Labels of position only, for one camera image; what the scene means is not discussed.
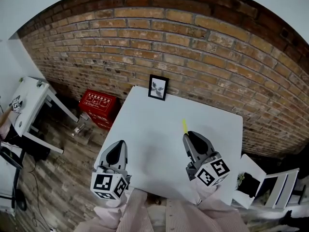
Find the black cable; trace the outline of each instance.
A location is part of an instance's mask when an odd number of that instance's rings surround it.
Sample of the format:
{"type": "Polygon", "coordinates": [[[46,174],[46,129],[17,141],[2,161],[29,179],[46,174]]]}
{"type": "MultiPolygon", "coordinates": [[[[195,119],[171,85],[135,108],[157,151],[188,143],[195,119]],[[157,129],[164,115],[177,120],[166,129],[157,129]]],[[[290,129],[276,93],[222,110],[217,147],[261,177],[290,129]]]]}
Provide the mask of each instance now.
{"type": "MultiPolygon", "coordinates": [[[[31,174],[31,175],[34,177],[34,179],[35,179],[35,183],[36,183],[36,187],[37,187],[37,204],[38,204],[38,210],[39,210],[39,212],[40,212],[40,215],[41,215],[41,217],[43,218],[43,220],[44,220],[46,226],[49,228],[49,230],[51,230],[51,228],[49,227],[48,223],[46,222],[46,220],[45,220],[45,218],[43,217],[42,212],[41,212],[41,210],[40,210],[38,181],[37,181],[37,178],[35,177],[35,175],[32,173],[32,172],[35,170],[36,165],[37,165],[37,162],[35,161],[33,170],[30,171],[30,172],[28,172],[28,173],[31,174]]],[[[38,224],[37,224],[37,221],[39,221],[39,220],[37,220],[37,219],[35,218],[35,215],[34,215],[33,218],[32,218],[32,223],[33,223],[33,220],[36,222],[36,226],[37,226],[37,225],[38,225],[38,224]]]]}
{"type": "Polygon", "coordinates": [[[14,127],[15,127],[16,121],[17,121],[18,117],[21,115],[21,113],[16,113],[16,114],[18,114],[18,116],[15,119],[15,122],[14,122],[14,125],[13,125],[14,127]]]}

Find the picture frame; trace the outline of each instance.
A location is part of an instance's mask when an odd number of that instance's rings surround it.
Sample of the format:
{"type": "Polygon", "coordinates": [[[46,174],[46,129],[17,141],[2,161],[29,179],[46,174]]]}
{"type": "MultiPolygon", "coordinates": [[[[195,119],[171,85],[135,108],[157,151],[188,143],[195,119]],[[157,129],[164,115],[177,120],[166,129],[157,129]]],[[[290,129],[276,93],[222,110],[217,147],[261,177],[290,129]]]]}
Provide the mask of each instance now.
{"type": "Polygon", "coordinates": [[[151,74],[149,77],[148,96],[165,101],[168,84],[168,78],[151,74]]]}

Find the white table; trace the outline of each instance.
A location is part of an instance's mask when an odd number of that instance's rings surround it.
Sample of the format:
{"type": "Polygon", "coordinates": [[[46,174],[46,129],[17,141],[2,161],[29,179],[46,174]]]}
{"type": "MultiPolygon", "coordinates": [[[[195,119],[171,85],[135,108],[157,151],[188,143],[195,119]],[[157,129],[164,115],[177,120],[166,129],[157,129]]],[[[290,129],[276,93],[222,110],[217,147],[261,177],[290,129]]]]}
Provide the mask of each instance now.
{"type": "MultiPolygon", "coordinates": [[[[11,146],[10,144],[4,142],[2,142],[1,145],[13,151],[21,159],[23,158],[24,153],[22,154],[21,148],[11,146]]],[[[19,170],[0,156],[0,211],[10,213],[12,215],[14,215],[15,211],[12,206],[12,204],[14,205],[14,203],[12,203],[12,197],[14,195],[13,187],[15,180],[17,184],[16,178],[18,178],[18,174],[19,170]]]]}
{"type": "Polygon", "coordinates": [[[71,113],[70,110],[66,108],[65,105],[63,105],[62,102],[54,95],[54,93],[49,89],[48,83],[42,83],[40,87],[37,87],[37,82],[38,80],[31,77],[24,78],[12,97],[13,100],[20,95],[20,100],[23,101],[22,107],[19,111],[20,115],[11,112],[9,119],[19,136],[24,135],[51,150],[63,153],[62,149],[48,144],[47,142],[30,134],[29,130],[31,125],[43,104],[50,104],[50,100],[53,100],[75,122],[78,121],[78,118],[71,113]]]}
{"type": "Polygon", "coordinates": [[[188,130],[207,137],[227,162],[230,175],[217,193],[231,204],[241,156],[242,117],[195,101],[166,95],[161,101],[148,97],[148,89],[133,87],[102,146],[116,141],[128,147],[126,170],[130,185],[162,197],[196,203],[186,166],[190,162],[183,145],[183,119],[188,130]]]}

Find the red box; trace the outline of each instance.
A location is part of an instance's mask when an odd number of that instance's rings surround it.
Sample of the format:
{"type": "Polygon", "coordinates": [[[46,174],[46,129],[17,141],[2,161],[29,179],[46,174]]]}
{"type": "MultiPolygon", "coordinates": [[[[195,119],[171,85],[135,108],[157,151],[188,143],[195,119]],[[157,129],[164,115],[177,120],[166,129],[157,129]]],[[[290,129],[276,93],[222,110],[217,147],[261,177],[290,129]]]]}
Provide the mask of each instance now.
{"type": "Polygon", "coordinates": [[[106,123],[100,119],[95,119],[95,118],[91,118],[93,122],[95,122],[95,124],[97,126],[99,126],[100,128],[102,129],[105,129],[105,130],[110,130],[111,127],[112,127],[112,123],[106,123]]]}
{"type": "Polygon", "coordinates": [[[86,112],[100,127],[112,127],[120,110],[119,99],[115,96],[88,89],[79,102],[81,110],[86,112]]]}

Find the white side table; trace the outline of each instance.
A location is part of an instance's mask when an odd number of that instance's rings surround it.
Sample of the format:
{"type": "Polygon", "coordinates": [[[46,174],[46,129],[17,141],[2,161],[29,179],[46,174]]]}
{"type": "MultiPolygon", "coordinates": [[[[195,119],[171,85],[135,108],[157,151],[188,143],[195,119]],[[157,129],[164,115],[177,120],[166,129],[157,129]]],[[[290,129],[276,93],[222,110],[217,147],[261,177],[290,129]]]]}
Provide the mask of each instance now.
{"type": "Polygon", "coordinates": [[[130,185],[162,197],[197,201],[186,166],[190,162],[183,145],[183,119],[188,130],[207,137],[226,161],[231,173],[216,192],[231,204],[237,183],[242,145],[242,117],[195,101],[166,95],[161,101],[148,97],[148,89],[133,87],[102,146],[124,140],[130,185]]]}
{"type": "Polygon", "coordinates": [[[19,85],[15,94],[12,97],[12,100],[20,95],[20,100],[23,101],[22,107],[20,109],[20,114],[10,113],[9,119],[14,126],[17,134],[19,136],[26,136],[29,139],[59,153],[63,153],[62,149],[59,149],[47,142],[35,137],[29,133],[30,127],[39,113],[41,107],[49,100],[53,100],[70,118],[75,122],[78,121],[78,118],[70,112],[65,105],[54,95],[54,93],[49,89],[48,83],[42,83],[40,87],[37,87],[38,80],[25,77],[24,80],[19,85]]]}

